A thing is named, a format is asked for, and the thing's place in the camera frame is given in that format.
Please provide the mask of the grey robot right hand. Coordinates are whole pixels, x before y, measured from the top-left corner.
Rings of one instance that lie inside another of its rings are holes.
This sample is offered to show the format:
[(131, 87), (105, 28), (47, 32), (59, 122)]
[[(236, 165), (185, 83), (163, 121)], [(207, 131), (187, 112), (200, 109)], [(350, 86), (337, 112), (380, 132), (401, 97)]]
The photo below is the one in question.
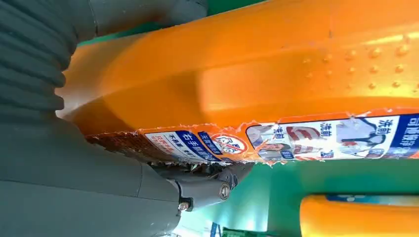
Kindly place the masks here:
[(162, 237), (183, 211), (226, 200), (252, 163), (190, 187), (90, 144), (59, 118), (64, 71), (80, 42), (147, 22), (206, 17), (205, 0), (3, 0), (0, 3), (0, 234)]

